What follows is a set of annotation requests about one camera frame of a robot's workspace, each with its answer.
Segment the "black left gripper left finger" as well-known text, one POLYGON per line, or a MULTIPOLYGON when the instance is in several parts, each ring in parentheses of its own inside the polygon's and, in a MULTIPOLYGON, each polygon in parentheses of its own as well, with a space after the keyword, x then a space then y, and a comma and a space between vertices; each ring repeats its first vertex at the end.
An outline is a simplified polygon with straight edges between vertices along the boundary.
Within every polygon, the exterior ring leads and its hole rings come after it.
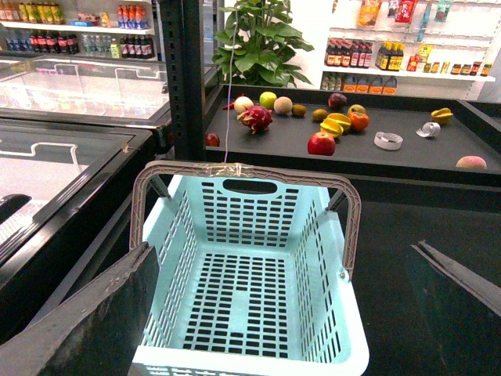
POLYGON ((146 243, 1 346, 3 375, 126 375, 146 325, 159 265, 146 243))

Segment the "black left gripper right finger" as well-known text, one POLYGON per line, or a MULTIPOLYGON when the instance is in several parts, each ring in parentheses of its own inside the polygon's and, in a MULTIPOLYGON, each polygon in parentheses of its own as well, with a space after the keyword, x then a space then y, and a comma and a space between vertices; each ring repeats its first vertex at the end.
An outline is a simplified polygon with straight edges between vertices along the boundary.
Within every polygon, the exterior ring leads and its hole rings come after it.
POLYGON ((447 276, 494 314, 500 316, 499 286, 444 255, 425 240, 420 240, 417 245, 412 244, 411 248, 423 256, 439 273, 447 276))

